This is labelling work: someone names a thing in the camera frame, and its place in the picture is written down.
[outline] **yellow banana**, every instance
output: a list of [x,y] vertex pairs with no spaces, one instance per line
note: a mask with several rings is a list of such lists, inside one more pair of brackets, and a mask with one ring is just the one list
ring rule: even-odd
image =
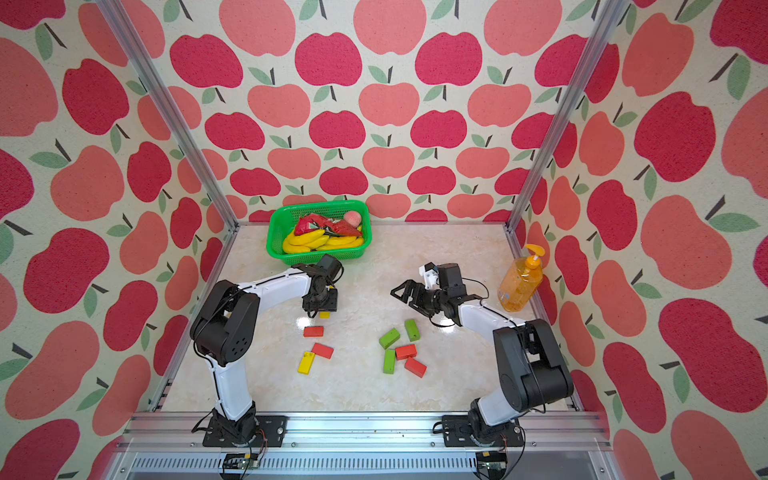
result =
[[325,245],[328,242],[329,238],[330,237],[328,235],[323,235],[322,237],[318,238],[313,242],[305,243],[303,246],[309,247],[310,249],[314,250],[317,247],[322,247],[323,245]]
[[316,250],[325,251],[325,250],[343,250],[345,248],[355,248],[362,245],[363,242],[365,242],[365,240],[362,237],[357,237],[357,240],[353,242],[345,243],[344,245],[323,245],[322,247],[317,247]]
[[317,240],[318,238],[322,237],[323,234],[325,234],[325,232],[326,231],[323,230],[322,228],[318,228],[317,230],[312,230],[311,232],[305,233],[304,235],[299,235],[298,237],[296,237],[293,234],[290,234],[289,235],[290,240],[288,240],[288,243],[290,243],[291,245],[297,245],[297,246],[307,245],[308,243],[311,243]]
[[347,245],[357,240],[358,237],[334,237],[328,239],[326,245]]
[[291,240],[294,240],[295,237],[293,233],[288,235],[285,240],[283,240],[283,252],[285,253],[306,253],[309,252],[310,249],[308,247],[298,247],[296,245],[291,244]]

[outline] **apple wallpaper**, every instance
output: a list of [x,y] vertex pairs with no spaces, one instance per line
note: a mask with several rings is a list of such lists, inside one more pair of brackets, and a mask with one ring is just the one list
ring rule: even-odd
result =
[[0,22],[0,478],[98,479],[227,232],[96,4],[2,2]]
[[517,226],[627,480],[768,478],[766,31],[761,0],[632,3]]

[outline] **green plastic basket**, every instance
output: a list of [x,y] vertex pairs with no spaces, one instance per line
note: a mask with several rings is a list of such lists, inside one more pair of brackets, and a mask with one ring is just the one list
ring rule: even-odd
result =
[[[301,217],[319,214],[329,218],[342,218],[350,210],[354,210],[362,217],[362,236],[366,241],[359,247],[324,252],[283,253],[283,240],[296,228],[296,223]],[[290,205],[279,208],[272,214],[270,231],[266,236],[266,252],[270,257],[282,260],[288,265],[317,263],[317,260],[320,260],[326,253],[339,260],[345,260],[362,257],[368,245],[371,244],[372,238],[371,217],[368,214],[368,207],[359,200],[335,200],[321,204]]]

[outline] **red apple print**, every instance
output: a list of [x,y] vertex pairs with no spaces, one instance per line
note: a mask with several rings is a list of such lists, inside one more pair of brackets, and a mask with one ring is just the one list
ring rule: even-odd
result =
[[485,16],[485,43],[499,55],[533,55],[552,38],[562,15],[560,0],[498,0]]
[[64,75],[61,97],[72,120],[93,135],[103,135],[114,122],[128,115],[123,85],[105,66],[86,58],[80,68]]
[[151,283],[135,280],[124,286],[104,318],[104,343],[115,352],[131,348],[156,308],[157,291]]
[[357,168],[334,167],[320,175],[320,189],[328,195],[362,195],[368,190],[368,179]]
[[643,220],[640,241],[645,254],[656,261],[661,276],[684,288],[700,290],[717,285],[730,271],[728,242],[699,220],[685,197],[673,195],[656,202]]
[[768,198],[768,88],[742,106],[723,139],[723,166],[731,175],[746,178],[752,190]]
[[618,180],[605,181],[592,191],[587,217],[611,250],[627,248],[637,232],[637,208]]
[[224,0],[219,21],[232,43],[257,57],[282,57],[296,37],[296,21],[283,0]]
[[427,11],[421,0],[397,4],[362,0],[355,7],[354,24],[357,39],[373,53],[405,55],[424,35]]
[[411,126],[411,140],[421,148],[455,148],[466,137],[467,122],[456,110],[428,111]]
[[239,112],[211,115],[205,120],[205,134],[212,144],[224,150],[259,150],[264,146],[264,132],[259,124]]
[[738,413],[763,404],[768,396],[763,360],[723,309],[706,300],[675,300],[661,310],[659,332],[710,402]]
[[589,262],[581,251],[578,238],[573,235],[562,237],[554,248],[554,261],[563,274],[562,281],[568,291],[581,295],[589,283]]
[[411,193],[445,195],[456,186],[456,175],[448,167],[422,167],[408,177]]
[[670,23],[663,13],[652,15],[629,44],[621,80],[638,97],[661,93],[683,71],[693,49],[690,27]]
[[[543,87],[560,87],[571,83],[587,39],[569,35],[547,47],[536,62],[535,77]],[[619,73],[619,47],[608,44],[584,88],[592,103],[598,103],[608,95]]]
[[310,138],[320,148],[357,148],[366,140],[366,128],[351,111],[324,111],[310,122]]
[[152,366],[154,372],[160,376],[165,375],[165,370],[168,368],[171,357],[176,352],[176,347],[181,340],[181,336],[187,331],[187,324],[189,321],[184,315],[176,315],[174,318],[168,320],[163,329],[163,336],[157,341],[154,346],[154,357],[152,359]]
[[240,168],[230,175],[230,185],[232,185],[232,188],[237,193],[247,195],[248,197],[255,195],[274,197],[280,193],[281,188],[280,182],[277,181],[275,176],[263,168],[254,168],[252,170]]
[[56,90],[37,58],[0,38],[0,137],[31,135],[57,113]]
[[20,161],[0,150],[0,220],[9,213],[22,208],[35,195],[32,177]]
[[219,254],[221,253],[222,248],[223,244],[221,243],[221,240],[216,237],[208,239],[205,250],[203,250],[203,254],[200,255],[200,276],[203,277],[204,282],[208,281],[210,272],[214,269],[214,265],[216,264],[216,260],[219,259]]
[[406,217],[406,222],[447,222],[448,215],[442,210],[417,210]]
[[428,85],[467,85],[480,73],[480,42],[466,31],[458,35],[438,33],[419,49],[416,76]]
[[80,301],[107,263],[109,249],[96,233],[81,228],[60,230],[48,248],[29,260],[24,295],[43,313],[64,312]]
[[723,0],[712,20],[710,38],[718,47],[738,47],[763,65],[768,64],[768,9],[761,0]]
[[193,87],[235,88],[243,82],[243,66],[237,55],[213,35],[180,36],[170,46],[170,62],[181,79]]
[[142,142],[139,151],[128,158],[128,186],[143,202],[154,202],[172,174],[168,156],[151,142]]
[[43,18],[61,18],[65,12],[64,0],[4,0],[0,8],[0,22],[18,30],[29,30]]
[[626,343],[612,343],[603,351],[603,367],[632,422],[645,432],[660,432],[667,423],[664,395],[640,352]]
[[357,47],[343,33],[313,33],[296,47],[296,71],[310,85],[353,85],[362,74]]
[[[56,448],[51,448],[51,441]],[[57,478],[61,467],[69,460],[80,441],[77,422],[70,419],[51,420],[31,430],[16,442],[5,456],[0,480],[31,478],[29,459],[37,458],[36,478]]]

